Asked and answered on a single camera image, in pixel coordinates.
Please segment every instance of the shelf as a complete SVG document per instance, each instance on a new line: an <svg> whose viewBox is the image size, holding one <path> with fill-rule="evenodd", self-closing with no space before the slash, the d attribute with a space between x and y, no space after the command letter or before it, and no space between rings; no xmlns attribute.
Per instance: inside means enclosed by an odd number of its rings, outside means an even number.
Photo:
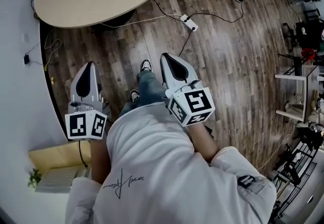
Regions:
<svg viewBox="0 0 324 224"><path fill-rule="evenodd" d="M296 196L299 194L300 190L304 187L306 182L308 181L310 175L314 171L316 167L316 163L312 162L309 164L309 167L304 172L303 177L301 178L301 182L299 185L295 186L293 191L290 193L290 195L287 197L287 199L281 204L279 214L283 213L287 207L292 203L292 201L296 198Z"/></svg>
<svg viewBox="0 0 324 224"><path fill-rule="evenodd" d="M297 147L293 151L293 155L301 154L301 158L292 164L292 166L296 169L296 172L300 179L302 179L303 175L307 171L314 157L316 156L317 150L310 150L306 144L300 142ZM282 174L284 177L288 178L292 183L293 178L289 172L284 169L284 166L287 162L285 162L282 166L279 167L278 172Z"/></svg>

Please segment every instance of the metal rack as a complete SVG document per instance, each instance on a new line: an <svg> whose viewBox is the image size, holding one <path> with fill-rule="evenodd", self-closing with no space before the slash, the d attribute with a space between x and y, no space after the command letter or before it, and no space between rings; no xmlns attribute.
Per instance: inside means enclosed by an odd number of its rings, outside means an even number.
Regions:
<svg viewBox="0 0 324 224"><path fill-rule="evenodd" d="M304 187L305 183L309 179L310 175L314 171L317 163L311 162L309 164L309 167L307 170L303 173L303 177L301 178L301 182L299 185L295 186L293 191L290 193L290 195L287 197L287 199L281 204L279 214L282 214L287 207L292 203L292 201L296 198L296 196L299 194L300 190Z"/></svg>
<svg viewBox="0 0 324 224"><path fill-rule="evenodd" d="M310 164L312 163L314 157L317 154L317 151L318 150L315 150L315 149L310 150L306 144L302 144L301 142L294 149L293 156L296 156L298 153L301 153L301 158L293 165L300 179L303 178L303 175L308 170ZM280 170L278 170L278 172L280 174L282 174L284 177L286 177L288 180L290 180L291 183L294 183L294 180L293 180L291 174L289 172L285 171L285 169L284 169L285 164L283 164L280 167Z"/></svg>
<svg viewBox="0 0 324 224"><path fill-rule="evenodd" d="M304 187L306 182L308 181L309 177L311 176L312 172L314 171L316 167L316 163L313 162L314 157L317 154L316 149L309 149L306 144L303 144L302 142L299 142L299 144L295 147L295 149L292 152L293 158L300 153L301 157L299 160L297 160L295 163L289 163L292 165L297 174L300 178L299 184L294 184L294 180L291 177L291 174L285 170L285 164L288 162L283 163L276 171L278 172L277 178L274 182L274 185L276 187L277 193L279 190L281 192L283 190L286 190L287 187L293 188L290 194L287 194L287 197L284 199L284 201L277 205L276 209L274 209L274 212L271 216L270 221L274 221L275 219L280 219L282 217L282 213L287 209L287 207L293 202L293 200L297 197L300 190Z"/></svg>

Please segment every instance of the table leg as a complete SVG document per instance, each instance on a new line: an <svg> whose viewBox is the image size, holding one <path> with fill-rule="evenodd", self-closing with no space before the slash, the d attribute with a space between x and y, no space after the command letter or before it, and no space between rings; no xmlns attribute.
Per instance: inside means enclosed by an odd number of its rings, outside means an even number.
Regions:
<svg viewBox="0 0 324 224"><path fill-rule="evenodd" d="M292 119L295 119L295 120L298 120L298 121L304 122L303 118L298 117L298 116L296 116L294 114L287 113L287 112L279 110L279 109L276 109L275 113L286 116L286 117L289 117L289 118L292 118Z"/></svg>
<svg viewBox="0 0 324 224"><path fill-rule="evenodd" d="M304 76L290 76L288 74L275 74L274 77L279 79L302 80L302 81L306 79Z"/></svg>

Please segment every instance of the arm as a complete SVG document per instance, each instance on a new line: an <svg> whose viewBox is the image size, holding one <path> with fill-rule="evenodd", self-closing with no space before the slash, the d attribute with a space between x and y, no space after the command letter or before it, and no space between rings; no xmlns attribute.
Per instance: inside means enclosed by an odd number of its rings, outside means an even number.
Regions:
<svg viewBox="0 0 324 224"><path fill-rule="evenodd" d="M90 141L92 180L103 184L111 170L106 139Z"/></svg>
<svg viewBox="0 0 324 224"><path fill-rule="evenodd" d="M199 152L208 163L210 163L219 149L207 129L203 123L197 123L188 126L188 130L195 150Z"/></svg>
<svg viewBox="0 0 324 224"><path fill-rule="evenodd" d="M65 212L65 223L93 223L93 206L101 185L110 173L106 140L90 141L92 179L73 180Z"/></svg>

